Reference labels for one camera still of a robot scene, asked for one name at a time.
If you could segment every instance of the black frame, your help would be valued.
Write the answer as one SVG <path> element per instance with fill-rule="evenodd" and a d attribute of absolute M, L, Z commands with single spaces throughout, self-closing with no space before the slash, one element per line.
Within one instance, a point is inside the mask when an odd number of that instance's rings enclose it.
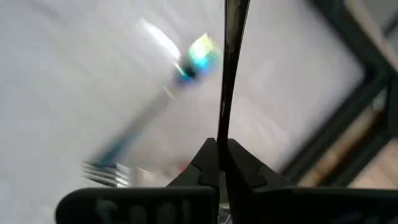
<path fill-rule="evenodd" d="M 384 58 L 380 50 L 374 45 L 373 41 L 364 33 L 361 26 L 352 17 L 350 12 L 345 8 L 345 1 L 339 0 L 311 0 L 316 9 L 323 14 L 327 23 L 334 28 L 339 38 L 346 44 L 347 48 L 355 55 L 357 60 L 365 68 L 365 78 L 357 89 L 348 97 L 348 99 L 338 108 L 334 115 L 318 130 L 318 132 L 299 150 L 297 155 L 284 167 L 282 175 L 286 176 L 294 182 L 302 179 L 318 162 L 318 160 L 327 152 L 329 147 L 348 129 L 350 124 L 359 114 L 371 104 L 373 99 L 385 88 L 389 87 L 387 100 L 388 124 L 383 126 L 389 129 L 388 133 L 397 133 L 397 88 L 396 78 L 397 71 Z M 336 178 L 342 175 L 342 170 L 348 169 L 347 164 L 362 164 L 356 166 L 358 174 L 364 166 L 380 151 L 389 140 L 385 140 L 384 144 L 375 144 L 366 142 L 363 139 L 359 145 L 370 144 L 372 146 L 357 146 L 356 153 L 367 154 L 368 147 L 372 148 L 373 156 L 349 157 L 344 164 L 336 168 L 332 177 L 326 178 L 328 181 L 323 184 L 336 182 Z M 351 182 L 356 175 L 350 175 L 344 183 Z"/>

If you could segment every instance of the blurry background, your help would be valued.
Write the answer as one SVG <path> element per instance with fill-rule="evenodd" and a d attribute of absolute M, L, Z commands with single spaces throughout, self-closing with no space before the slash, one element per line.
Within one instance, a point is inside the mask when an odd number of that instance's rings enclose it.
<path fill-rule="evenodd" d="M 364 0 L 365 6 L 370 13 L 373 21 L 383 30 L 389 24 L 392 24 L 393 21 L 395 23 L 398 22 L 398 2 L 397 1 L 388 1 L 388 0 L 380 0 L 380 1 L 372 1 L 372 0 Z M 390 46 L 398 52 L 398 28 L 395 26 L 394 29 L 388 33 L 387 41 Z M 380 105 L 383 105 L 386 100 L 386 91 L 384 91 L 373 103 L 373 109 L 380 108 Z M 360 131 L 355 131 L 355 129 L 363 129 L 369 123 L 367 122 L 371 116 L 371 108 L 366 110 L 357 120 L 356 124 L 351 128 L 352 133 L 360 133 Z M 345 136 L 346 140 L 340 141 L 340 146 L 336 148 L 340 148 L 344 150 L 345 145 L 351 144 L 357 138 L 355 134 L 350 133 Z M 329 153 L 329 164 L 333 164 L 338 156 L 335 153 Z M 366 168 L 354 179 L 351 183 L 352 187 L 361 187 L 361 188 L 375 188 L 375 189 L 396 189 L 398 188 L 398 142 L 393 140 L 389 142 L 380 153 L 366 166 Z M 315 168 L 318 173 L 312 173 L 314 176 L 322 173 L 321 168 L 322 165 Z"/>
<path fill-rule="evenodd" d="M 223 5 L 1 1 L 1 220 L 52 223 L 65 194 L 97 186 L 81 177 L 81 161 L 168 84 L 175 48 L 184 54 L 204 33 L 223 48 Z M 252 1 L 230 137 L 280 170 L 362 79 L 363 68 L 309 3 Z M 220 85 L 221 65 L 148 125 L 123 164 L 159 170 L 191 159 L 216 136 Z"/>

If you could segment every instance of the metal fork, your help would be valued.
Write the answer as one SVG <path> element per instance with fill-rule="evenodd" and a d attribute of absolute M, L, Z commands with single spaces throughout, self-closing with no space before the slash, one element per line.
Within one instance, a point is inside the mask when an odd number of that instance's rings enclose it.
<path fill-rule="evenodd" d="M 131 186 L 130 169 L 121 165 L 95 165 L 83 163 L 84 177 L 108 187 L 126 188 Z"/>

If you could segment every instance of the dark metal bar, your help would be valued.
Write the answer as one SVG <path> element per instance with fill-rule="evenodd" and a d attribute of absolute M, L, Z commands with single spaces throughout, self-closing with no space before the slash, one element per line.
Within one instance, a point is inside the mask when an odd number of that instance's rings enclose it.
<path fill-rule="evenodd" d="M 398 75 L 391 75 L 387 92 L 387 128 L 393 138 L 398 138 Z"/>
<path fill-rule="evenodd" d="M 220 153 L 228 147 L 232 97 L 249 2 L 250 0 L 225 1 L 223 83 L 217 135 Z"/>
<path fill-rule="evenodd" d="M 387 79 L 384 77 L 375 77 L 370 82 L 365 80 L 303 145 L 298 154 L 282 170 L 282 175 L 296 183 L 304 177 L 386 85 Z"/>
<path fill-rule="evenodd" d="M 386 113 L 382 112 L 359 143 L 318 185 L 348 186 L 390 140 L 386 127 Z"/>
<path fill-rule="evenodd" d="M 366 76 L 362 84 L 282 169 L 282 175 L 294 182 L 298 182 L 312 169 L 355 118 L 387 86 L 389 75 L 396 72 L 347 11 L 344 0 L 310 0 L 310 2 L 322 13 L 338 37 L 363 65 Z"/>

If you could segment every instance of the black plastic part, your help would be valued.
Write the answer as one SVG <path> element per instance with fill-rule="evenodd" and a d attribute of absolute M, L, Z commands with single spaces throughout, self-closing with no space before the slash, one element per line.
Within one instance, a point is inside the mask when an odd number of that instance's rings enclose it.
<path fill-rule="evenodd" d="M 282 175 L 294 182 L 298 182 L 314 167 L 319 158 L 326 153 L 360 112 L 387 86 L 389 77 L 397 74 L 350 12 L 346 10 L 344 0 L 311 0 L 310 2 L 323 14 L 338 37 L 366 69 L 366 77 L 337 112 L 282 170 Z"/>
<path fill-rule="evenodd" d="M 380 114 L 359 143 L 320 181 L 319 186 L 346 187 L 374 159 L 391 140 L 385 115 L 384 112 Z"/>
<path fill-rule="evenodd" d="M 176 177 L 170 186 L 207 185 L 218 189 L 218 146 L 214 138 L 208 138 L 187 168 Z"/>
<path fill-rule="evenodd" d="M 205 186 L 81 189 L 58 204 L 62 223 L 217 223 L 218 197 Z"/>
<path fill-rule="evenodd" d="M 246 223 L 398 222 L 396 190 L 292 187 L 258 192 L 254 204 L 259 216 Z"/>
<path fill-rule="evenodd" d="M 247 152 L 234 139 L 228 140 L 226 186 L 234 224 L 258 223 L 266 210 L 260 210 L 256 189 L 283 189 L 293 185 Z"/>

